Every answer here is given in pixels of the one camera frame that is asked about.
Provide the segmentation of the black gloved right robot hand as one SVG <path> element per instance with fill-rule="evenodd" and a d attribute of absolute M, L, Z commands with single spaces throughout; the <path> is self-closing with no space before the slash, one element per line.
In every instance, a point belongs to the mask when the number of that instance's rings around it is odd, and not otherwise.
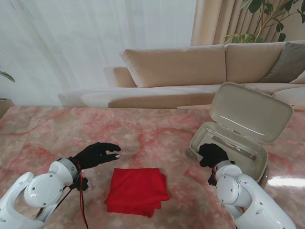
<path fill-rule="evenodd" d="M 218 163 L 229 160 L 227 153 L 216 144 L 201 145 L 198 154 L 203 157 L 199 162 L 201 167 L 213 168 Z"/>

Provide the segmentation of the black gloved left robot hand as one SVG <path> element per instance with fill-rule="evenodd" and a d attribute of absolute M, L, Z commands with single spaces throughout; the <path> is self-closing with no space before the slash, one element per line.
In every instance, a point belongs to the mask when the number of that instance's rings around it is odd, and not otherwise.
<path fill-rule="evenodd" d="M 111 162 L 120 158 L 118 152 L 121 148 L 118 145 L 111 143 L 94 143 L 87 146 L 76 156 L 72 157 L 72 162 L 80 166 L 81 169 L 89 169 L 103 164 Z"/>

